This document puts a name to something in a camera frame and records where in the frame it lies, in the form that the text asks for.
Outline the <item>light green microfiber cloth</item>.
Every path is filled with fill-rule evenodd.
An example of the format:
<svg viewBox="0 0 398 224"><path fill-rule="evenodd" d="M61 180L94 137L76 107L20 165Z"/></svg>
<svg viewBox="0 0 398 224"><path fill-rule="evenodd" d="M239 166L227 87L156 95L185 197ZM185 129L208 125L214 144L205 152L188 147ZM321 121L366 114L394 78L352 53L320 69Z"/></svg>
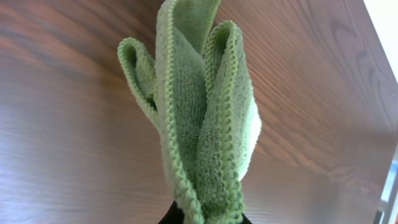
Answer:
<svg viewBox="0 0 398 224"><path fill-rule="evenodd" d="M132 37L118 46L127 84L160 136L184 223L242 223L241 181L261 132L242 31L214 23L218 6L166 0L154 56Z"/></svg>

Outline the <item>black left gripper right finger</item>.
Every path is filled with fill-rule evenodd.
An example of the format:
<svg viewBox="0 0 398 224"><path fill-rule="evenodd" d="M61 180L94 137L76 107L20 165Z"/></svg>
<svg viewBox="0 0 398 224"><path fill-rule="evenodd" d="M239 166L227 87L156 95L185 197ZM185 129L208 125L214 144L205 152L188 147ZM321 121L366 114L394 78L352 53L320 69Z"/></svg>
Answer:
<svg viewBox="0 0 398 224"><path fill-rule="evenodd" d="M242 214L243 216L243 221L241 224L252 224L252 222L245 216L245 214Z"/></svg>

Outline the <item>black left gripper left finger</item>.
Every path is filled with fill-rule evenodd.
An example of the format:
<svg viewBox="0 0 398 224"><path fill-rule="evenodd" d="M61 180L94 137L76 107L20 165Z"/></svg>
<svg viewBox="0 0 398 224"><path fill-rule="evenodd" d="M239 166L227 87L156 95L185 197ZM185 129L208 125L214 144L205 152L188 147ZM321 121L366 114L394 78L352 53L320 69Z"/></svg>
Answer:
<svg viewBox="0 0 398 224"><path fill-rule="evenodd" d="M184 218L185 215L183 210L178 207L176 201L173 201L167 213L158 222L158 224L183 224Z"/></svg>

